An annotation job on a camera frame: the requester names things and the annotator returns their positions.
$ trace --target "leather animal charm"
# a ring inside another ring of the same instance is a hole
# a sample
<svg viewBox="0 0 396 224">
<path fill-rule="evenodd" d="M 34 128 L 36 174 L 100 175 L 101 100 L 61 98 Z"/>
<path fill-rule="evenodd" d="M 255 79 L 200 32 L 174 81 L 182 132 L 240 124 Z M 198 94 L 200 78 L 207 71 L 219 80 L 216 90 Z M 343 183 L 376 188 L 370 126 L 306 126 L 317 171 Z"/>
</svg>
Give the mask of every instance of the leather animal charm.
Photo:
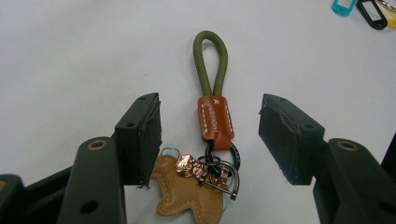
<svg viewBox="0 0 396 224">
<path fill-rule="evenodd" d="M 176 171 L 177 159 L 160 155 L 151 177 L 157 179 L 163 198 L 157 205 L 161 216 L 169 217 L 190 209 L 198 224 L 216 224 L 222 215 L 223 198 L 220 190 L 199 185 L 195 178 L 185 178 Z"/>
</svg>

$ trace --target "leather tag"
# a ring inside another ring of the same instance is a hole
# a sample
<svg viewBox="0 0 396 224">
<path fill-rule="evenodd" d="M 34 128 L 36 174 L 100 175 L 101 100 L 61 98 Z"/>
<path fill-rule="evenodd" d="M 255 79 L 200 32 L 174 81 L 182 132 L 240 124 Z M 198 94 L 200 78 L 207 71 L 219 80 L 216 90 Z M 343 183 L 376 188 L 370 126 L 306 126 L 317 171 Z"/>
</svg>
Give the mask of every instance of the leather tag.
<svg viewBox="0 0 396 224">
<path fill-rule="evenodd" d="M 217 224 L 222 215 L 222 194 L 208 185 L 198 185 L 195 178 L 186 178 L 176 172 L 177 159 L 160 155 L 151 177 L 157 179 L 163 198 L 157 205 L 161 216 L 169 217 L 191 209 L 198 224 Z"/>
<path fill-rule="evenodd" d="M 199 98 L 198 115 L 204 141 L 212 140 L 215 151 L 229 150 L 233 139 L 233 124 L 227 99 L 212 95 Z"/>
</svg>

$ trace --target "brown leather tab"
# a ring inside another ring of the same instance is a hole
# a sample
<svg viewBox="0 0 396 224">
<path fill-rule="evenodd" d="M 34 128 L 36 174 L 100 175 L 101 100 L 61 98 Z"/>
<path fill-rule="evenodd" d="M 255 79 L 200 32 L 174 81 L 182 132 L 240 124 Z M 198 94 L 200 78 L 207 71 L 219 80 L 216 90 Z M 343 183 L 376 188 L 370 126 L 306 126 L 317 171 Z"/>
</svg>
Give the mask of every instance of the brown leather tab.
<svg viewBox="0 0 396 224">
<path fill-rule="evenodd" d="M 222 96 L 203 96 L 198 99 L 198 115 L 204 141 L 213 141 L 214 150 L 228 150 L 233 139 L 233 124 L 227 99 Z"/>
</svg>

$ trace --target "black key tag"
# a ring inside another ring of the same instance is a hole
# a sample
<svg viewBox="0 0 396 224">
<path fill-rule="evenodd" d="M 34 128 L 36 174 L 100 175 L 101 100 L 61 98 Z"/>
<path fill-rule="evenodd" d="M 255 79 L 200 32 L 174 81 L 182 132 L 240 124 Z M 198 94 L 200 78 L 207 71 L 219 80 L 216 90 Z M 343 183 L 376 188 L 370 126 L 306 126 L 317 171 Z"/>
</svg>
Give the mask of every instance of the black key tag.
<svg viewBox="0 0 396 224">
<path fill-rule="evenodd" d="M 388 26 L 388 21 L 382 14 L 375 0 L 359 0 L 356 7 L 361 15 L 366 19 L 371 27 L 376 30 L 383 30 Z"/>
</svg>

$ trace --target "green rope loop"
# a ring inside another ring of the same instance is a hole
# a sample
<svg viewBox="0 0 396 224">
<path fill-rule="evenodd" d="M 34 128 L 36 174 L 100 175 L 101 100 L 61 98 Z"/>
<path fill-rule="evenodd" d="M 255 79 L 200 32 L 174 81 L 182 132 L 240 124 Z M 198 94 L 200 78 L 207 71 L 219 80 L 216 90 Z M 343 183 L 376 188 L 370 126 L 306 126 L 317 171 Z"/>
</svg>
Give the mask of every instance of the green rope loop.
<svg viewBox="0 0 396 224">
<path fill-rule="evenodd" d="M 206 39 L 210 40 L 215 45 L 219 53 L 219 68 L 215 79 L 215 85 L 213 87 L 213 93 L 210 89 L 210 83 L 205 68 L 204 56 L 202 54 L 202 43 Z M 201 83 L 202 94 L 221 95 L 228 62 L 228 53 L 227 49 L 225 48 L 224 42 L 215 33 L 211 31 L 202 31 L 194 39 L 192 52 L 194 55 L 195 67 L 197 69 L 198 78 Z"/>
</svg>

